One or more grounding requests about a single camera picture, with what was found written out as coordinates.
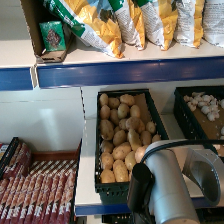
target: garlic bulb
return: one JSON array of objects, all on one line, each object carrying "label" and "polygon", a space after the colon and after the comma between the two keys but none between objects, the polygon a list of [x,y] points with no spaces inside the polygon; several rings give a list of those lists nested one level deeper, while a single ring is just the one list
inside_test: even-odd
[{"label": "garlic bulb", "polygon": [[205,92],[200,92],[200,93],[193,92],[193,93],[192,93],[192,96],[193,96],[193,97],[195,97],[195,96],[202,96],[202,95],[204,95],[204,93],[205,93]]},{"label": "garlic bulb", "polygon": [[202,98],[200,96],[196,96],[194,99],[197,100],[198,102],[202,101]]},{"label": "garlic bulb", "polygon": [[224,109],[224,99],[219,101],[220,106]]},{"label": "garlic bulb", "polygon": [[189,96],[187,96],[187,95],[186,95],[186,96],[184,96],[184,101],[185,101],[185,102],[189,102],[189,101],[190,101],[190,97],[189,97]]},{"label": "garlic bulb", "polygon": [[224,127],[221,129],[221,135],[224,135]]},{"label": "garlic bulb", "polygon": [[210,111],[218,111],[218,105],[210,105],[209,106]]},{"label": "garlic bulb", "polygon": [[210,105],[217,105],[217,99],[213,99],[211,102],[210,102]]},{"label": "garlic bulb", "polygon": [[215,116],[214,116],[214,114],[213,114],[212,112],[209,112],[209,113],[207,114],[207,117],[208,117],[208,119],[209,119],[210,121],[215,121]]},{"label": "garlic bulb", "polygon": [[191,102],[188,102],[187,105],[188,105],[188,107],[190,108],[190,110],[191,110],[192,112],[196,110],[196,106],[193,105],[193,104],[191,104]]},{"label": "garlic bulb", "polygon": [[191,100],[191,104],[194,105],[194,106],[195,106],[195,105],[198,105],[198,101],[195,100],[195,99],[192,99],[192,100]]},{"label": "garlic bulb", "polygon": [[203,107],[201,108],[201,112],[202,112],[203,114],[208,114],[208,113],[210,112],[210,108],[209,108],[208,106],[203,106]]},{"label": "garlic bulb", "polygon": [[200,108],[202,108],[203,106],[207,106],[207,105],[208,105],[208,103],[207,102],[204,102],[204,101],[201,101],[201,102],[198,103],[198,106]]},{"label": "garlic bulb", "polygon": [[215,118],[219,118],[219,110],[212,112]]},{"label": "garlic bulb", "polygon": [[205,102],[210,102],[211,101],[211,97],[208,96],[208,95],[204,95],[204,96],[202,96],[202,100],[205,101]]}]

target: snack bag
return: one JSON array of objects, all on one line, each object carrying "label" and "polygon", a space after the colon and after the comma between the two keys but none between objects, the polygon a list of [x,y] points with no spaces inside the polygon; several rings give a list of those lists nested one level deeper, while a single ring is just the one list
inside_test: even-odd
[{"label": "snack bag", "polygon": [[84,43],[121,58],[121,33],[108,0],[40,0]]},{"label": "snack bag", "polygon": [[205,0],[203,14],[205,40],[215,46],[224,47],[224,1]]},{"label": "snack bag", "polygon": [[185,46],[199,48],[203,36],[202,11],[205,0],[176,0],[177,27],[175,40]]},{"label": "snack bag", "polygon": [[168,50],[177,23],[175,1],[171,0],[137,0],[142,10],[146,37],[161,50]]},{"label": "snack bag", "polygon": [[136,0],[109,0],[121,30],[122,40],[135,45],[138,50],[145,46],[145,28],[141,9]]}]

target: white snack bag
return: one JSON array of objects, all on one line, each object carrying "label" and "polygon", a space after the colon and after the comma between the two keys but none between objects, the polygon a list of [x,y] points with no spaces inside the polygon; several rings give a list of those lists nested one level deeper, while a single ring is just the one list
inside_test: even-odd
[{"label": "white snack bag", "polygon": [[205,40],[210,44],[224,48],[223,0],[205,0],[203,29]]},{"label": "white snack bag", "polygon": [[142,10],[146,37],[161,50],[168,50],[177,22],[177,10],[171,0],[137,0]]},{"label": "white snack bag", "polygon": [[199,48],[203,36],[204,0],[177,0],[177,27],[174,39],[185,46]]}]

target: potato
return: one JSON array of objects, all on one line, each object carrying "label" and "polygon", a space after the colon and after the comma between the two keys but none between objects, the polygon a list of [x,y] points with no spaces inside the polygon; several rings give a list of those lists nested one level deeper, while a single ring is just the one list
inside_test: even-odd
[{"label": "potato", "polygon": [[127,121],[127,119],[122,119],[122,120],[119,121],[119,127],[120,127],[120,129],[122,129],[124,131],[127,130],[127,128],[126,128],[126,121]]},{"label": "potato", "polygon": [[109,152],[103,152],[101,155],[101,167],[102,169],[111,170],[113,167],[114,158]]},{"label": "potato", "polygon": [[127,104],[121,103],[120,106],[118,107],[118,118],[123,119],[126,118],[130,109]]},{"label": "potato", "polygon": [[114,145],[109,141],[103,140],[100,145],[100,148],[101,148],[101,152],[112,153],[114,149]]},{"label": "potato", "polygon": [[146,150],[147,147],[145,147],[145,146],[139,147],[136,150],[136,152],[135,152],[135,160],[136,160],[137,163],[140,163],[141,162],[143,156],[145,155],[145,150]]},{"label": "potato", "polygon": [[132,95],[124,94],[120,96],[121,103],[127,104],[129,107],[135,104],[135,98]]},{"label": "potato", "polygon": [[127,140],[127,135],[126,135],[125,131],[120,130],[114,135],[113,144],[115,146],[119,146],[120,144],[126,142],[126,140]]},{"label": "potato", "polygon": [[100,109],[100,118],[102,120],[108,120],[110,117],[110,108],[107,105],[103,105]]},{"label": "potato", "polygon": [[128,153],[128,155],[125,157],[125,165],[129,171],[131,171],[136,164],[135,160],[135,152],[131,151]]},{"label": "potato", "polygon": [[133,151],[136,151],[139,147],[142,146],[142,142],[139,138],[139,134],[135,130],[130,129],[128,132],[128,141],[131,145]]},{"label": "potato", "polygon": [[133,105],[130,109],[130,116],[131,117],[141,117],[140,108],[137,105]]},{"label": "potato", "polygon": [[100,121],[100,133],[104,140],[112,140],[114,137],[113,125],[108,120]]},{"label": "potato", "polygon": [[101,96],[100,96],[100,106],[104,106],[104,105],[108,105],[108,96],[106,93],[103,93]]},{"label": "potato", "polygon": [[108,106],[110,109],[117,109],[120,105],[120,101],[117,98],[109,98],[108,99]]},{"label": "potato", "polygon": [[115,180],[117,182],[127,182],[128,181],[127,167],[125,166],[124,162],[122,162],[122,161],[117,162],[117,161],[115,161],[114,165],[113,165]]},{"label": "potato", "polygon": [[160,140],[161,140],[160,135],[156,134],[156,135],[154,135],[153,138],[152,138],[152,143],[153,143],[153,142],[158,142],[158,141],[160,141]]},{"label": "potato", "polygon": [[110,111],[110,120],[116,125],[119,125],[119,118],[118,118],[118,114],[117,114],[117,110],[113,109]]},{"label": "potato", "polygon": [[156,133],[156,126],[152,121],[150,121],[146,124],[145,130],[154,135]]},{"label": "potato", "polygon": [[152,135],[148,131],[143,131],[140,136],[142,145],[149,145],[152,143]]},{"label": "potato", "polygon": [[117,126],[115,129],[114,129],[114,134],[116,134],[118,131],[120,131],[121,129],[120,129],[120,127],[119,126]]},{"label": "potato", "polygon": [[138,130],[139,125],[140,125],[140,119],[138,117],[130,117],[126,121],[126,128],[128,130],[130,129]]},{"label": "potato", "polygon": [[145,124],[144,124],[143,121],[140,119],[140,124],[139,124],[139,127],[138,127],[137,132],[138,132],[139,134],[141,134],[143,131],[145,131]]},{"label": "potato", "polygon": [[124,160],[127,154],[131,152],[131,146],[128,142],[124,142],[113,150],[114,160]]},{"label": "potato", "polygon": [[114,172],[111,170],[104,170],[100,175],[100,181],[102,184],[114,183],[115,182]]}]

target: green snack bag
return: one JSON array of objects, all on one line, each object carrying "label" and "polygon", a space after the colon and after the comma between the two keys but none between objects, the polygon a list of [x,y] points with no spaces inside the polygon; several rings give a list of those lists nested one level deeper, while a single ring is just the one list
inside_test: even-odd
[{"label": "green snack bag", "polygon": [[40,23],[46,51],[66,50],[64,32],[60,21]]}]

